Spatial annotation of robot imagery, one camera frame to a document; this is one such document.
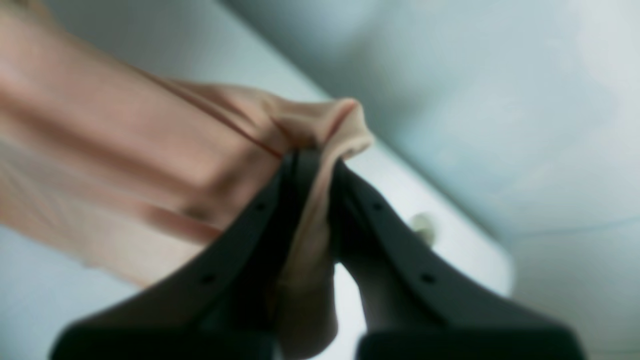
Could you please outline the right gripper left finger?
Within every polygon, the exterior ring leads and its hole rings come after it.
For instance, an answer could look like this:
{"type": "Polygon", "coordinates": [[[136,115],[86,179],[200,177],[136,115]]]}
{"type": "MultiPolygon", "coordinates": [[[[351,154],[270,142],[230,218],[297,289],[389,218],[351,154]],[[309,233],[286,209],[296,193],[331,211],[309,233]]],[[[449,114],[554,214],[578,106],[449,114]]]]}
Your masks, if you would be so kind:
{"type": "Polygon", "coordinates": [[[281,360],[271,300],[320,168],[288,153],[229,228],[167,278],[63,331],[53,360],[281,360]]]}

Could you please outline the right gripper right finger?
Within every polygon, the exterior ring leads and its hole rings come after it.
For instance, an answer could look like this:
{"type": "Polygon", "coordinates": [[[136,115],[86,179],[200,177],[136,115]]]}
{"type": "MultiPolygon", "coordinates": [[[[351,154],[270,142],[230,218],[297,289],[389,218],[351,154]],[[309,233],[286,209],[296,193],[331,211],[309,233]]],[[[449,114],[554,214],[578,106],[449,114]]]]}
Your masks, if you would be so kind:
{"type": "Polygon", "coordinates": [[[488,290],[448,264],[370,183],[336,162],[334,253],[359,289],[357,360],[584,360],[561,322],[488,290]]]}

